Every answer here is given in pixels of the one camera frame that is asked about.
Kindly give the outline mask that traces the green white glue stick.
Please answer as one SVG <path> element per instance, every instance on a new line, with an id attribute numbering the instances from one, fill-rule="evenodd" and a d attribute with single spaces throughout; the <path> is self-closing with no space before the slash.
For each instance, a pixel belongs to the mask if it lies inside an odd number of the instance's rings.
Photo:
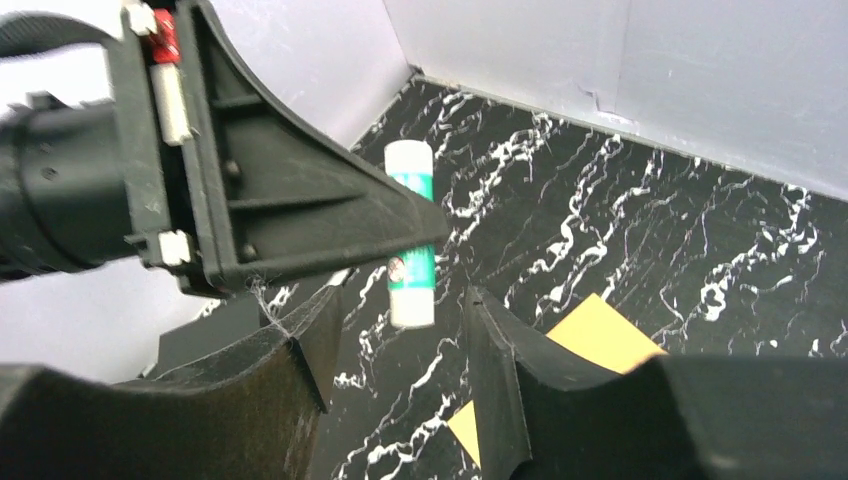
<path id="1" fill-rule="evenodd" d="M 434 198 L 434 153 L 421 140 L 397 140 L 384 149 L 388 176 L 424 200 Z M 424 242 L 418 214 L 410 219 L 412 240 L 390 257 L 386 265 L 390 323 L 398 330 L 428 328 L 435 324 L 435 247 Z"/>

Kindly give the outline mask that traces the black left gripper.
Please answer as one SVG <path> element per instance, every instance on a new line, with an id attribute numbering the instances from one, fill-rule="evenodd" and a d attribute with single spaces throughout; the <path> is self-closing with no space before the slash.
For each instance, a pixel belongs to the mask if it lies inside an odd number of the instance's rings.
<path id="1" fill-rule="evenodd" d="M 182 285 L 219 281 L 218 130 L 206 70 L 218 42 L 210 6 L 173 6 L 184 65 L 156 64 L 164 25 L 146 6 L 126 9 L 139 32 L 116 39 L 57 14 L 1 22 L 1 56 L 33 57 L 78 44 L 107 54 L 113 96 L 72 107 L 33 93 L 1 120 L 1 279 L 81 273 L 127 257 Z"/>

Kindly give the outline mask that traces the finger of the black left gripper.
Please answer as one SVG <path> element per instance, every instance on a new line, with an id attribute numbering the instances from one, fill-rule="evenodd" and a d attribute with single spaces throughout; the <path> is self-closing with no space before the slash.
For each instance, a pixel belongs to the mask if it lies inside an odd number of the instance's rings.
<path id="1" fill-rule="evenodd" d="M 207 1 L 175 11 L 190 136 L 182 157 L 198 259 L 191 295 L 231 295 L 383 260 L 450 232 L 441 208 L 286 107 L 229 41 Z"/>

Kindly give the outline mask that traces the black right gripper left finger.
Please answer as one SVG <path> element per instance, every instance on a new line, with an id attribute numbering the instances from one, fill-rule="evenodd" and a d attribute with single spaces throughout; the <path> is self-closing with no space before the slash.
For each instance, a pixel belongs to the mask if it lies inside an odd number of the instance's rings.
<path id="1" fill-rule="evenodd" d="M 306 479 L 328 411 L 343 290 L 152 380 L 1 370 L 5 479 Z"/>

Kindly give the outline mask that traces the brown paper envelope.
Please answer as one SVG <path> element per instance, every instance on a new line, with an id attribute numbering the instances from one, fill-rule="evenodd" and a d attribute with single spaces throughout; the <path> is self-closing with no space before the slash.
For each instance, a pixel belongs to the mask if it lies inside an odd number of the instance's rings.
<path id="1" fill-rule="evenodd" d="M 624 374 L 666 351 L 596 294 L 583 300 L 546 337 L 583 359 Z"/>

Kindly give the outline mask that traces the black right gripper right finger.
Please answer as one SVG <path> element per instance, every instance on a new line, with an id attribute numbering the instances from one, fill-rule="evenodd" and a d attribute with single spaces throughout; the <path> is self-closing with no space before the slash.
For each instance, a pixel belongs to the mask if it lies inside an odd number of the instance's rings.
<path id="1" fill-rule="evenodd" d="M 467 291 L 486 479 L 843 479 L 847 363 L 668 356 L 619 374 Z"/>

